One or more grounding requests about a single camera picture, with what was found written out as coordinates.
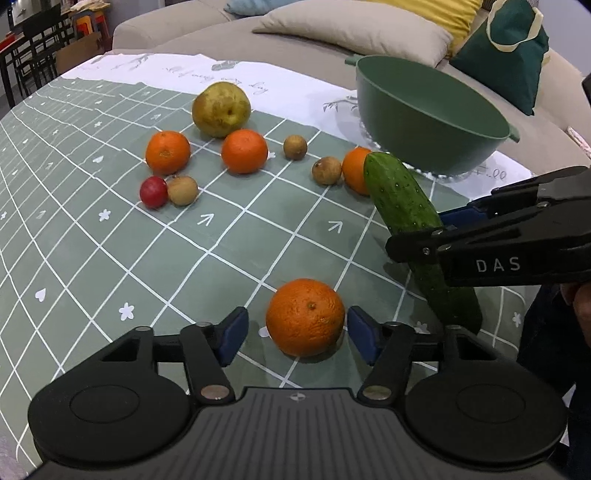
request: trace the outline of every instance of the arrow print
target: arrow print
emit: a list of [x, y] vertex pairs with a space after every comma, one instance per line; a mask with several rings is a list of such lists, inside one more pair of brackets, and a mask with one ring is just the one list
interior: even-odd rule
[[213, 213], [204, 213], [203, 215], [201, 215], [201, 218], [203, 220], [197, 222], [197, 224], [201, 225], [202, 223], [205, 223], [205, 226], [209, 226], [209, 224], [212, 222], [213, 215]]
[[332, 224], [332, 227], [329, 228], [329, 232], [331, 232], [332, 230], [334, 230], [336, 228], [336, 232], [340, 233], [340, 230], [343, 228], [343, 222], [338, 221], [338, 222], [330, 222], [329, 223]]

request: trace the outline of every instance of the cardboard box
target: cardboard box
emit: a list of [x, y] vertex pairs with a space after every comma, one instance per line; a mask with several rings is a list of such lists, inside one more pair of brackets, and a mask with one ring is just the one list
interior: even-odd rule
[[99, 32], [80, 38], [56, 52], [56, 70], [58, 75], [77, 67], [92, 57], [105, 52], [102, 36]]

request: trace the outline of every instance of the yellow pillow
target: yellow pillow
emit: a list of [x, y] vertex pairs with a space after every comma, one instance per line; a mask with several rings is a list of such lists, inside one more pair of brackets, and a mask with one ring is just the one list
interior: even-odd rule
[[445, 28], [453, 35], [451, 49], [470, 33], [470, 26], [483, 0], [367, 0], [413, 12]]

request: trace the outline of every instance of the tote bag handle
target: tote bag handle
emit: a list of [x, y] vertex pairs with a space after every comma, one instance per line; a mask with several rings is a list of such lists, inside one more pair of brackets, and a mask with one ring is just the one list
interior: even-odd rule
[[492, 24], [492, 21], [495, 19], [496, 13], [501, 8], [503, 8], [503, 6], [505, 5], [505, 3], [507, 3], [507, 1], [508, 0], [496, 0], [496, 2], [492, 5], [491, 13], [488, 15], [488, 20], [486, 21], [486, 35], [488, 36], [488, 39], [491, 42], [491, 44], [497, 50], [505, 52], [505, 53], [510, 53], [512, 51], [515, 51], [515, 49], [519, 45], [521, 45], [522, 43], [533, 40], [534, 38], [536, 38], [538, 36], [538, 34], [540, 33], [540, 29], [542, 28], [542, 20], [544, 19], [544, 15], [540, 11], [540, 9], [538, 9], [536, 7], [532, 7], [532, 9], [535, 12], [535, 18], [531, 24], [530, 32], [527, 34], [527, 37], [525, 37], [523, 40], [521, 40], [517, 43], [514, 43], [513, 45], [502, 45], [500, 43], [496, 43], [491, 38], [491, 24]]

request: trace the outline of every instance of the orange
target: orange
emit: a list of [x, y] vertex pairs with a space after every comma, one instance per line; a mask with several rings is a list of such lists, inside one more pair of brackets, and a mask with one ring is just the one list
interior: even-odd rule
[[342, 333], [345, 307], [328, 285], [300, 278], [283, 285], [267, 309], [267, 330], [282, 352], [313, 356], [326, 352]]
[[265, 164], [268, 155], [267, 142], [254, 130], [236, 130], [222, 144], [222, 160], [231, 173], [253, 173]]
[[191, 156], [191, 145], [178, 132], [158, 132], [146, 147], [146, 163], [156, 175], [172, 175], [185, 167]]
[[342, 168], [345, 183], [360, 195], [369, 195], [363, 177], [363, 164], [365, 163], [365, 157], [370, 153], [371, 150], [368, 148], [355, 147], [343, 159]]

